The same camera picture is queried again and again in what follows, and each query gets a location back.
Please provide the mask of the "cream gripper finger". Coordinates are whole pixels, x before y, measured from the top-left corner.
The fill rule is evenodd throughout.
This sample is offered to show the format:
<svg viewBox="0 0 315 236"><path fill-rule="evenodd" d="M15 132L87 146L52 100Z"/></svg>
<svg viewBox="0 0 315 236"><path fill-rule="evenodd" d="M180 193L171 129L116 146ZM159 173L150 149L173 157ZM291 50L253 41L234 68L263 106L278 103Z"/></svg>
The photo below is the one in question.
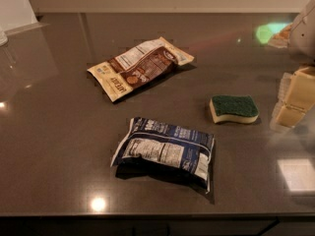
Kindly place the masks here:
<svg viewBox="0 0 315 236"><path fill-rule="evenodd" d="M305 116L305 113L294 108L286 108L284 105L276 104L270 128L275 132L287 132L293 129Z"/></svg>

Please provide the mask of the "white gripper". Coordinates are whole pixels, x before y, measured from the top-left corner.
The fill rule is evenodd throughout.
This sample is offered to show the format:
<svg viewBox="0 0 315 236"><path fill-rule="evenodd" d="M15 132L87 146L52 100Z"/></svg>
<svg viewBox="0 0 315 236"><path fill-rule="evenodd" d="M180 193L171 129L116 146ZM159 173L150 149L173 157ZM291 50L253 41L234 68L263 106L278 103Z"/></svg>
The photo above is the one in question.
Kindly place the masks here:
<svg viewBox="0 0 315 236"><path fill-rule="evenodd" d="M315 65L315 0L310 0L294 19L288 52L300 64ZM290 108L310 110L315 104L315 68L300 66L293 74L284 73L278 98Z"/></svg>

